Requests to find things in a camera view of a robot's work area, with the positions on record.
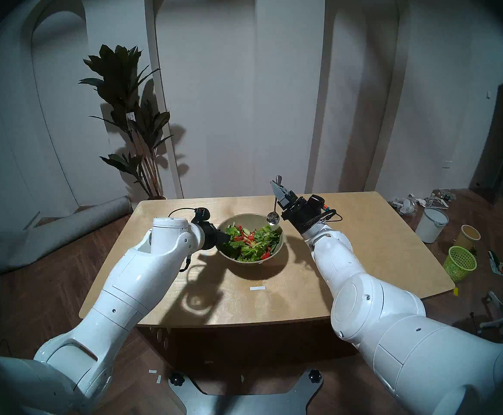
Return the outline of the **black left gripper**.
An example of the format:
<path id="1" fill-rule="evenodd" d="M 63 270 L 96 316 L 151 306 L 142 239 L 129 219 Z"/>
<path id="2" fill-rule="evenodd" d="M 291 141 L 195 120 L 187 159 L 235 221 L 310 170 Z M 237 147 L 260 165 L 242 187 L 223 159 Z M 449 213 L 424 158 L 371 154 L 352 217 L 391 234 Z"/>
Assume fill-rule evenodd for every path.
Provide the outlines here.
<path id="1" fill-rule="evenodd" d="M 218 230 L 210 222 L 191 222 L 192 232 L 197 235 L 196 250 L 210 250 L 224 246 L 231 241 L 231 236 Z"/>

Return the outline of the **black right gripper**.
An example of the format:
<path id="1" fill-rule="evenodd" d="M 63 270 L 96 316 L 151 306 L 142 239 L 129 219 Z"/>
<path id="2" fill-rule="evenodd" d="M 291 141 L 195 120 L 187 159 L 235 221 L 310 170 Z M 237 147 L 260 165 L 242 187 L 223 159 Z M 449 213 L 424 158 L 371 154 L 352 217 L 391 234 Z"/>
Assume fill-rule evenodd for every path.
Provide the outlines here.
<path id="1" fill-rule="evenodd" d="M 284 205 L 282 219 L 289 221 L 300 235 L 319 222 L 325 212 L 326 202 L 322 197 L 298 197 L 293 191 L 285 189 L 281 180 L 272 180 L 271 187 L 278 205 Z"/>

